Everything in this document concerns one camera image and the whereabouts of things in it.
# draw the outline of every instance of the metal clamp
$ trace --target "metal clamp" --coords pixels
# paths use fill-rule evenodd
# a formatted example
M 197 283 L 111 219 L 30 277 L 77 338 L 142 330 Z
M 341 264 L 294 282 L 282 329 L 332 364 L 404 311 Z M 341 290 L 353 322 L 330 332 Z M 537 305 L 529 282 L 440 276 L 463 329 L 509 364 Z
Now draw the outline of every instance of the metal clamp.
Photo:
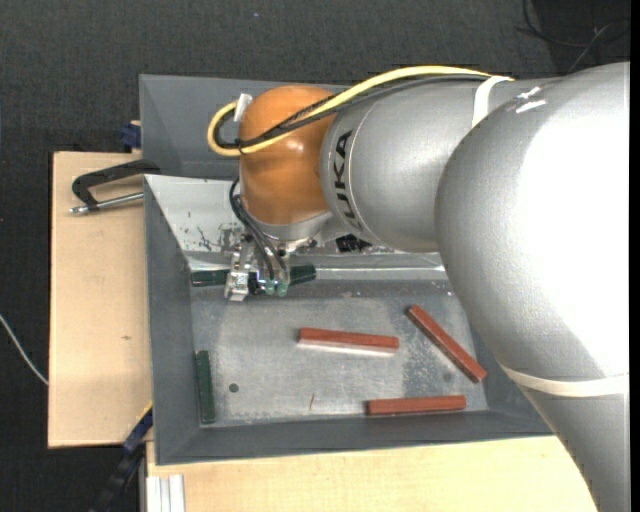
M 114 199 L 108 199 L 106 201 L 98 201 L 89 189 L 105 183 L 111 183 L 112 181 L 129 178 L 130 176 L 136 176 L 137 174 L 162 174 L 160 168 L 150 160 L 136 160 L 135 162 L 129 162 L 122 165 L 116 165 L 107 169 L 101 169 L 99 171 L 90 172 L 78 176 L 73 184 L 71 190 L 80 201 L 84 203 L 82 206 L 76 206 L 71 208 L 71 213 L 89 213 L 107 208 L 110 206 L 116 206 L 137 199 L 142 199 L 142 192 L 136 194 L 128 194 L 126 196 L 116 197 Z

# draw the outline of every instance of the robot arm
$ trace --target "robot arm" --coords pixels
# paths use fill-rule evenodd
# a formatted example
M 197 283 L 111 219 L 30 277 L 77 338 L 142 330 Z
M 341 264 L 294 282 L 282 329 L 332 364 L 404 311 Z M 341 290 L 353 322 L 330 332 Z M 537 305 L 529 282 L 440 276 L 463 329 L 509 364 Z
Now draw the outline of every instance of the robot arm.
M 602 511 L 630 510 L 629 75 L 628 63 L 531 81 L 459 72 L 350 103 L 298 92 L 289 110 L 286 94 L 275 110 L 258 98 L 244 119 L 262 124 L 241 136 L 333 110 L 291 138 L 281 127 L 268 149 L 222 148 L 239 155 L 241 206 L 277 245 L 267 254 L 345 233 L 439 251 Z

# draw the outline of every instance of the black cable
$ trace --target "black cable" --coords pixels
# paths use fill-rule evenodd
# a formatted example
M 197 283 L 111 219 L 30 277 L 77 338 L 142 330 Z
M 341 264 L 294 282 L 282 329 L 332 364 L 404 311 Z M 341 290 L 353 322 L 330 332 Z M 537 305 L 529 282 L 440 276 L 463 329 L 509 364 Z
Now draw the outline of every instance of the black cable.
M 267 265 L 267 272 L 269 273 L 269 279 L 273 279 L 275 276 L 275 273 L 273 271 L 273 265 L 271 264 L 271 260 L 269 259 L 267 252 L 264 248 L 264 245 L 261 242 L 260 234 L 255 233 L 253 229 L 248 225 L 247 218 L 244 215 L 244 210 L 240 208 L 240 206 L 242 205 L 242 203 L 239 200 L 240 198 L 239 196 L 234 195 L 236 186 L 238 185 L 239 181 L 240 181 L 239 178 L 236 179 L 231 185 L 231 188 L 229 189 L 229 203 L 231 204 L 231 209 L 233 210 L 233 213 L 237 217 L 237 219 L 242 223 L 244 228 L 247 231 L 249 231 L 249 233 L 253 237 L 253 241 L 256 244 L 256 247 L 260 251 L 260 255 L 262 256 L 262 258 L 265 261 L 265 264 Z
M 400 84 L 398 85 L 397 82 L 393 83 L 392 87 L 389 87 L 388 84 L 381 84 L 380 86 L 374 88 L 374 89 L 369 89 L 367 91 L 364 91 L 362 94 L 365 94 L 366 96 L 364 98 L 359 98 L 358 96 L 356 96 L 356 98 L 358 98 L 357 100 L 353 101 L 347 101 L 345 103 L 342 103 L 340 105 L 335 106 L 334 108 L 331 108 L 329 110 L 326 110 L 325 112 L 321 112 L 319 114 L 307 117 L 305 119 L 296 121 L 296 119 L 299 119 L 302 115 L 322 106 L 324 103 L 328 102 L 330 99 L 334 98 L 336 95 L 332 95 L 329 96 L 327 98 L 324 98 L 322 100 L 320 100 L 319 102 L 314 103 L 313 105 L 309 106 L 309 107 L 305 107 L 302 110 L 299 110 L 298 112 L 296 112 L 295 114 L 289 116 L 288 118 L 286 118 L 284 121 L 281 121 L 280 123 L 278 123 L 277 125 L 271 127 L 270 129 L 268 129 L 267 131 L 263 132 L 262 134 L 258 135 L 257 137 L 254 137 L 252 139 L 248 139 L 248 140 L 240 140 L 240 139 L 236 139 L 234 142 L 226 142 L 224 140 L 222 140 L 221 136 L 220 136 L 220 128 L 221 126 L 228 121 L 232 116 L 233 116 L 233 111 L 228 112 L 227 114 L 225 114 L 222 119 L 220 119 L 220 122 L 218 123 L 218 125 L 215 127 L 214 132 L 213 132 L 213 137 L 214 140 L 216 141 L 216 144 L 218 144 L 220 147 L 225 148 L 225 149 L 241 149 L 243 147 L 249 147 L 249 146 L 253 146 L 255 144 L 258 144 L 260 142 L 265 142 L 267 140 L 271 140 L 274 139 L 276 137 L 279 137 L 280 135 L 284 135 L 286 133 L 292 132 L 294 130 L 297 130 L 299 128 L 302 128 L 303 126 L 306 126 L 308 124 L 311 124 L 315 121 L 318 121 L 324 117 L 336 114 L 342 110 L 345 110 L 346 108 L 350 108 L 353 107 L 355 105 L 358 105 L 360 103 L 362 103 L 363 101 L 369 101 L 371 98 L 375 98 L 381 94 L 388 94 L 390 92 L 395 92 L 398 88 L 403 88 L 403 87 L 407 87 L 407 86 L 414 86 L 414 85 L 424 85 L 424 84 L 428 84 L 428 83 L 434 83 L 434 82 L 443 82 L 443 81 L 461 81 L 461 80 L 472 80 L 472 81 L 483 81 L 486 80 L 485 76 L 481 76 L 481 75 L 467 75 L 467 74 L 453 74 L 453 75 L 437 75 L 437 76 L 430 76 L 430 77 L 416 77 L 416 78 L 408 78 L 407 79 L 408 82 L 405 84 Z
M 278 265 L 280 266 L 283 272 L 286 272 L 287 265 L 285 261 L 282 259 L 282 256 L 280 256 L 280 253 L 273 246 L 271 241 L 264 235 L 264 233 L 262 233 L 262 230 L 256 225 L 256 223 L 253 221 L 253 219 L 249 216 L 247 211 L 244 209 L 244 206 L 242 204 L 242 199 L 240 198 L 240 196 L 235 194 L 235 189 L 239 181 L 240 181 L 239 179 L 236 179 L 231 185 L 231 188 L 229 189 L 229 202 L 231 203 L 231 209 L 233 210 L 233 213 L 238 218 L 238 220 L 244 225 L 244 227 L 253 236 L 256 247 L 260 251 L 262 258 L 264 259 L 265 264 L 267 265 L 269 278 L 274 279 L 275 272 L 273 269 L 273 264 L 271 263 L 271 259 L 269 258 L 269 255 L 267 254 L 265 247 L 268 248 L 269 251 L 271 251 L 271 253 L 273 254 L 274 258 L 278 262 Z
M 598 30 L 598 32 L 596 32 L 596 34 L 591 39 L 591 42 L 587 46 L 585 46 L 584 50 L 582 50 L 582 53 L 576 59 L 576 61 L 571 65 L 571 67 L 569 68 L 569 71 L 567 71 L 567 73 L 573 73 L 573 71 L 576 69 L 576 67 L 580 63 L 580 61 L 582 59 L 584 59 L 587 56 L 587 54 L 589 53 L 589 51 L 591 50 L 591 48 L 594 47 L 594 45 L 595 45 L 596 41 L 598 40 L 598 38 L 600 36 L 602 36 L 602 34 L 604 34 L 609 29 L 610 26 L 611 26 L 611 23 L 609 23 L 608 25 L 605 25 L 600 30 Z
M 536 37 L 542 39 L 543 41 L 547 41 L 548 43 L 553 43 L 553 44 L 557 44 L 557 45 L 560 45 L 560 46 L 567 46 L 569 48 L 587 48 L 587 47 L 590 47 L 590 49 L 593 48 L 593 44 L 592 44 L 593 43 L 593 39 L 591 39 L 591 41 L 588 42 L 588 43 L 574 43 L 574 42 L 569 42 L 569 41 L 560 41 L 558 39 L 554 39 L 552 37 L 549 37 L 546 34 L 544 34 L 543 32 L 541 32 L 540 30 L 538 30 L 533 25 L 533 23 L 531 21 L 531 18 L 529 16 L 529 10 L 527 8 L 527 1 L 528 0 L 522 0 L 522 12 L 523 12 L 523 15 L 524 15 L 525 23 L 527 24 L 527 28 L 516 27 L 516 30 L 518 30 L 520 32 L 524 32 L 525 34 L 536 36 Z M 609 25 L 611 25 L 613 23 L 619 23 L 621 21 L 630 21 L 630 18 L 628 18 L 628 17 L 618 18 L 616 20 L 613 20 L 612 22 L 610 22 L 606 26 L 609 26 Z M 616 40 L 620 39 L 622 36 L 624 36 L 629 31 L 629 29 L 630 29 L 630 27 L 627 27 L 625 30 L 621 31 L 620 33 L 616 34 L 615 36 L 610 37 L 609 39 L 605 39 L 605 40 L 601 41 L 599 44 L 602 45 L 602 44 L 612 43 L 613 41 L 616 41 Z

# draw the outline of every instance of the white stripe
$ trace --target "white stripe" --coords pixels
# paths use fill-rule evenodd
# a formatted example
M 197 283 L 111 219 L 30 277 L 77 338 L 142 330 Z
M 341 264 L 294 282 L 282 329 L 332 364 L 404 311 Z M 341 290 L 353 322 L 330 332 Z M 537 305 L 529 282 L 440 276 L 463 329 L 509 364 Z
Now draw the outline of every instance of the white stripe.
M 480 84 L 480 87 L 476 89 L 476 97 L 473 102 L 473 119 L 471 121 L 471 128 L 482 121 L 489 113 L 489 93 L 493 86 L 497 83 L 504 82 L 505 80 L 513 80 L 507 76 L 492 76 Z
M 169 494 L 171 498 L 171 512 L 185 512 L 184 477 L 182 475 L 169 476 Z
M 160 492 L 160 477 L 147 477 L 147 512 L 162 512 L 162 496 Z
M 520 373 L 515 370 L 511 370 L 510 368 L 505 368 L 504 366 L 502 366 L 502 369 L 516 384 L 555 396 L 587 398 L 615 395 L 617 393 L 625 393 L 629 390 L 628 373 L 596 380 L 567 382 L 561 380 L 541 379 L 540 377 Z

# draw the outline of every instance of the cable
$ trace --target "cable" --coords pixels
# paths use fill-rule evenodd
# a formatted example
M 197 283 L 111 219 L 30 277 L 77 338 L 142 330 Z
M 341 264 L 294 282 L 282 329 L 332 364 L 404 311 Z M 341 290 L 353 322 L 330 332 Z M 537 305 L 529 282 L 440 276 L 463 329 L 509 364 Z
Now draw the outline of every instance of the cable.
M 493 77 L 493 78 L 502 78 L 504 80 L 511 80 L 510 78 L 507 77 Z M 297 119 L 299 119 L 300 117 L 302 117 L 303 114 L 310 112 L 311 110 L 313 110 L 316 106 L 319 106 L 319 104 L 321 103 L 326 103 L 329 100 L 331 100 L 333 97 L 335 97 L 336 95 L 333 96 L 329 96 L 327 98 L 325 98 L 324 100 L 312 105 L 311 107 L 307 107 L 306 109 L 303 109 L 299 112 L 296 112 L 295 114 L 293 114 L 292 116 L 288 117 L 287 119 L 285 119 L 284 121 L 278 123 L 277 125 L 275 125 L 274 127 L 270 128 L 269 130 L 267 130 L 266 132 L 258 135 L 257 137 L 254 137 L 253 139 L 248 139 L 248 140 L 236 140 L 236 142 L 234 142 L 233 144 L 230 143 L 225 143 L 224 141 L 220 140 L 219 137 L 219 130 L 215 129 L 214 130 L 214 138 L 216 140 L 216 142 L 221 146 L 221 147 L 225 147 L 225 148 L 239 148 L 240 151 L 244 152 L 244 148 L 247 146 L 252 146 L 254 144 L 266 141 L 266 140 L 270 140 L 273 139 L 279 135 L 282 134 L 287 134 L 289 132 L 292 132 L 294 130 L 297 130 L 299 128 L 302 128 L 303 126 L 306 126 L 310 123 L 316 122 L 319 119 L 322 119 L 323 117 L 335 114 L 337 112 L 340 112 L 342 110 L 345 110 L 347 108 L 351 108 L 354 106 L 359 105 L 362 102 L 365 101 L 369 101 L 372 98 L 377 98 L 379 96 L 382 96 L 384 94 L 389 94 L 389 93 L 394 93 L 397 92 L 398 90 L 407 88 L 407 87 L 412 87 L 412 86 L 416 86 L 416 85 L 425 85 L 425 84 L 429 84 L 429 83 L 433 83 L 433 82 L 441 82 L 441 81 L 451 81 L 451 80 L 456 80 L 456 81 L 460 81 L 460 80 L 474 80 L 474 81 L 480 81 L 482 80 L 484 83 L 486 83 L 487 80 L 484 79 L 484 77 L 479 77 L 476 75 L 465 75 L 465 74 L 460 74 L 460 75 L 435 75 L 435 76 L 430 76 L 427 78 L 422 78 L 419 79 L 417 81 L 411 81 L 405 84 L 400 84 L 400 85 L 395 85 L 393 87 L 389 87 L 389 88 L 383 88 L 383 89 L 376 89 L 374 92 L 371 93 L 367 93 L 366 96 L 364 96 L 363 98 L 360 98 L 358 100 L 355 101 L 345 101 L 344 103 L 341 103 L 331 109 L 325 110 L 319 114 L 309 114 L 306 117 L 304 117 L 303 119 L 296 121 Z
M 614 23 L 617 23 L 617 22 L 612 21 L 611 23 L 606 24 L 604 27 L 602 27 L 600 30 L 598 30 L 598 32 L 596 32 L 596 34 L 591 39 L 591 42 L 589 42 L 589 44 L 584 47 L 584 50 L 582 50 L 582 53 L 576 59 L 576 61 L 571 65 L 571 67 L 569 68 L 569 71 L 567 71 L 567 73 L 572 73 L 576 69 L 576 67 L 578 66 L 580 61 L 582 59 L 584 59 L 587 56 L 587 54 L 589 53 L 589 51 L 591 51 L 591 49 L 594 47 L 594 45 L 596 44 L 596 41 L 598 40 L 598 38 L 600 36 L 602 36 L 602 34 L 604 34 L 611 27 L 611 25 L 613 25 Z
M 524 20 L 525 23 L 527 24 L 527 28 L 523 28 L 523 27 L 516 27 L 516 30 L 520 31 L 520 32 L 524 32 L 525 34 L 529 34 L 529 35 L 533 35 L 536 36 L 540 39 L 542 39 L 543 41 L 547 41 L 549 43 L 553 43 L 553 44 L 557 44 L 560 46 L 566 46 L 569 48 L 582 48 L 583 51 L 580 54 L 580 56 L 576 59 L 576 61 L 573 63 L 573 65 L 571 66 L 571 68 L 569 68 L 568 73 L 572 73 L 575 68 L 577 67 L 578 63 L 580 63 L 580 61 L 582 61 L 582 59 L 584 59 L 588 53 L 604 44 L 609 44 L 612 43 L 618 39 L 620 39 L 622 36 L 624 36 L 630 29 L 631 26 L 628 26 L 627 28 L 625 28 L 624 30 L 621 30 L 618 34 L 611 36 L 609 39 L 604 39 L 598 42 L 598 44 L 596 45 L 596 42 L 598 41 L 598 39 L 600 39 L 600 37 L 602 36 L 602 34 L 604 34 L 604 32 L 606 32 L 609 27 L 611 27 L 611 25 L 615 24 L 615 23 L 620 23 L 623 21 L 631 21 L 631 18 L 629 17 L 622 17 L 622 18 L 618 18 L 615 19 L 611 22 L 609 22 L 608 24 L 606 24 L 604 27 L 602 27 L 601 29 L 597 29 L 596 25 L 595 25 L 595 14 L 594 14 L 594 9 L 593 9 L 593 2 L 591 2 L 591 19 L 593 22 L 593 31 L 595 32 L 595 35 L 593 36 L 593 38 L 591 38 L 591 40 L 588 43 L 575 43 L 575 42 L 569 42 L 569 41 L 560 41 L 558 39 L 554 39 L 552 37 L 547 36 L 546 34 L 542 33 L 540 30 L 538 30 L 533 23 L 531 22 L 531 18 L 529 17 L 529 10 L 527 8 L 527 0 L 522 0 L 522 12 L 524 15 Z
M 381 75 L 374 76 L 372 78 L 369 78 L 368 80 L 365 80 L 364 82 L 354 85 L 353 87 L 347 89 L 346 91 L 343 91 L 339 94 L 336 94 L 335 96 L 325 99 L 326 101 L 325 100 L 321 101 L 320 105 L 314 108 L 313 110 L 308 110 L 309 107 L 307 107 L 303 111 L 300 111 L 294 114 L 294 116 L 292 116 L 289 119 L 292 119 L 292 118 L 298 119 L 301 116 L 302 120 L 305 120 L 307 118 L 315 117 L 323 113 L 328 113 L 332 109 L 346 103 L 347 101 L 351 100 L 352 98 L 355 98 L 360 94 L 363 94 L 369 91 L 372 88 L 378 87 L 380 85 L 383 85 L 395 80 L 401 80 L 404 78 L 415 78 L 415 77 L 425 76 L 425 75 L 469 75 L 469 76 L 486 77 L 486 78 L 491 76 L 487 73 L 482 73 L 480 71 L 474 71 L 471 69 L 454 68 L 449 66 L 414 66 L 409 68 L 396 69 L 393 71 L 389 71 L 387 73 L 382 73 Z M 219 144 L 218 143 L 219 141 L 216 140 L 216 132 L 217 130 L 219 130 L 219 124 L 223 120 L 228 119 L 230 117 L 231 113 L 235 110 L 236 106 L 237 106 L 237 102 L 235 101 L 225 105 L 220 110 L 218 110 L 218 112 L 216 112 L 216 114 L 212 117 L 211 122 L 209 123 L 209 127 L 207 129 L 207 142 L 209 144 L 209 147 L 219 155 L 228 156 L 228 157 L 237 157 L 243 154 L 256 153 L 262 149 L 269 147 L 272 144 L 275 144 L 276 142 L 282 140 L 284 137 L 287 136 L 288 131 L 287 133 L 282 133 L 280 135 L 268 138 L 267 140 L 258 142 L 256 144 L 252 144 L 252 145 L 242 144 L 241 147 L 239 147 L 237 143 L 235 144 L 236 147 L 229 147 L 228 145 L 225 146 L 224 144 Z
M 516 27 L 516 30 L 519 30 L 520 32 L 524 32 L 525 34 L 530 34 L 530 35 L 536 36 L 536 37 L 542 39 L 543 41 L 547 41 L 548 43 L 553 43 L 553 44 L 557 44 L 557 45 L 560 45 L 560 46 L 567 46 L 569 48 L 586 48 L 587 46 L 589 46 L 591 44 L 590 42 L 589 43 L 575 43 L 575 42 L 569 42 L 569 41 L 560 41 L 558 39 L 554 39 L 552 37 L 549 37 L 546 34 L 544 34 L 543 32 L 541 32 L 540 30 L 538 30 L 533 25 L 533 23 L 531 21 L 531 17 L 529 16 L 529 10 L 527 8 L 527 1 L 528 0 L 522 0 L 522 12 L 523 12 L 523 15 L 524 15 L 525 23 L 527 24 L 527 28 Z M 616 20 L 613 20 L 611 23 L 609 23 L 609 25 L 611 25 L 612 23 L 618 23 L 618 22 L 621 22 L 621 21 L 630 21 L 630 18 L 627 18 L 627 17 L 618 18 Z M 615 36 L 610 37 L 609 39 L 605 39 L 600 44 L 612 43 L 613 41 L 616 41 L 617 39 L 620 39 L 628 31 L 629 31 L 629 28 L 621 31 L 619 34 L 616 34 Z
M 283 272 L 286 272 L 287 265 L 284 259 L 282 259 L 282 256 L 280 256 L 280 253 L 273 246 L 271 241 L 265 236 L 264 233 L 262 233 L 262 230 L 260 229 L 260 227 L 253 221 L 249 213 L 244 209 L 240 195 L 235 194 L 235 189 L 238 186 L 239 181 L 240 181 L 239 179 L 236 179 L 231 185 L 231 188 L 229 189 L 229 202 L 231 203 L 231 209 L 233 210 L 233 213 L 238 218 L 238 220 L 242 222 L 244 227 L 253 236 L 256 247 L 260 251 L 262 258 L 264 259 L 265 264 L 267 265 L 269 279 L 274 279 L 275 272 L 273 269 L 273 264 L 271 263 L 271 259 L 269 258 L 269 255 L 267 254 L 266 249 L 269 249 L 271 254 L 273 254 L 273 257 L 278 262 L 278 265 L 280 266 Z
M 40 371 L 36 368 L 36 365 L 33 364 L 31 359 L 27 355 L 27 353 L 24 351 L 24 349 L 22 348 L 22 345 L 18 341 L 18 338 L 16 337 L 16 335 L 11 330 L 11 327 L 9 326 L 8 322 L 2 316 L 2 313 L 0 313 L 0 323 L 6 329 L 7 333 L 9 334 L 9 338 L 11 338 L 11 341 L 13 341 L 13 344 L 18 349 L 18 352 L 20 352 L 20 355 L 22 356 L 22 359 L 24 359 L 25 363 L 27 363 L 29 365 L 29 368 L 31 368 L 31 371 L 36 374 L 36 377 L 38 377 L 42 382 L 44 382 L 48 386 L 49 385 L 49 381 L 45 378 L 44 375 L 42 375 L 42 373 L 40 373 Z

